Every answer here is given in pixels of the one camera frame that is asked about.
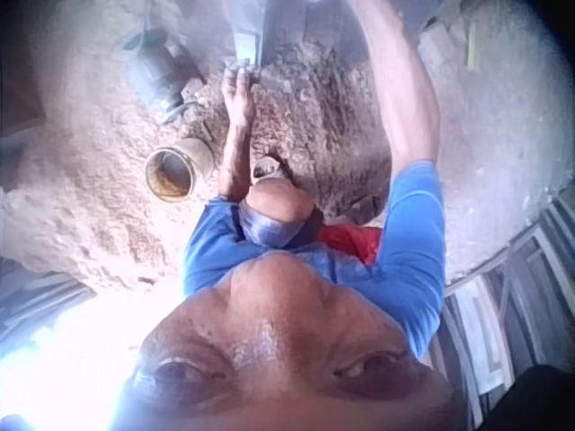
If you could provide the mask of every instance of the hand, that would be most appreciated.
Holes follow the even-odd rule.
[[[231,126],[250,127],[252,125],[255,118],[253,82],[252,73],[245,66],[235,65],[226,69],[222,93]]]

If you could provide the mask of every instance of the blue shirt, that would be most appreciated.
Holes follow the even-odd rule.
[[[185,251],[184,293],[215,286],[229,270],[267,251],[271,249],[246,241],[238,204],[209,202]],[[425,354],[438,330],[445,291],[445,216],[433,163],[414,163],[395,179],[374,265],[319,242],[290,252],[392,316],[415,356]]]

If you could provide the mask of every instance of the sleeve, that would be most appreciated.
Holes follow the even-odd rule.
[[[235,202],[224,198],[210,201],[184,252],[184,294],[190,296],[212,287],[230,269],[259,257],[264,251],[246,241]]]
[[[432,162],[417,162],[395,179],[376,265],[388,312],[422,357],[439,326],[445,294],[445,214]]]

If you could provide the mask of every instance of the sandy ground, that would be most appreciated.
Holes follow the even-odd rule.
[[[208,85],[192,80],[192,107],[160,127],[129,87],[128,59],[118,50],[141,26],[143,2],[33,3],[26,28],[47,118],[18,136],[26,151],[18,188],[4,197],[2,254],[31,269],[69,272],[96,290],[150,289],[149,280],[177,278],[216,175],[188,202],[165,204],[147,189],[144,162],[188,136],[208,140],[219,156],[227,120],[218,87],[233,55],[229,33],[203,20],[222,31],[209,55],[192,50]],[[156,3],[155,17],[181,43],[205,45],[201,28],[182,31],[174,3]],[[504,246],[573,174],[573,82],[561,52],[515,2],[490,1],[471,21],[475,70],[464,67],[457,28],[448,56],[421,48],[442,109],[448,279]],[[387,186],[369,64],[341,71],[329,53],[310,46],[281,54],[256,92],[254,158],[277,154],[336,216]]]

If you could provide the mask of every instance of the dirt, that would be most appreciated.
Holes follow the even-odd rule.
[[[465,68],[466,45],[455,36],[450,58],[426,60],[443,118],[438,168],[449,279],[504,246],[572,177],[570,69],[529,11],[501,7],[507,3],[488,2],[470,18],[478,70]],[[228,126],[219,85],[234,52],[217,7],[195,11],[190,27],[174,2],[155,1],[155,20],[190,50],[206,79],[190,80],[190,108],[164,127],[130,88],[129,57],[118,49],[141,28],[143,7],[128,0],[24,6],[35,11],[25,25],[47,118],[18,136],[26,149],[17,189],[4,197],[2,254],[31,269],[69,272],[96,290],[149,290],[178,276],[203,205],[216,195],[217,172],[190,200],[166,204],[147,188],[145,160],[196,136],[210,143],[218,166]],[[276,54],[255,91],[252,161],[278,157],[327,216],[385,193],[389,151],[369,63],[343,70],[314,45]]]

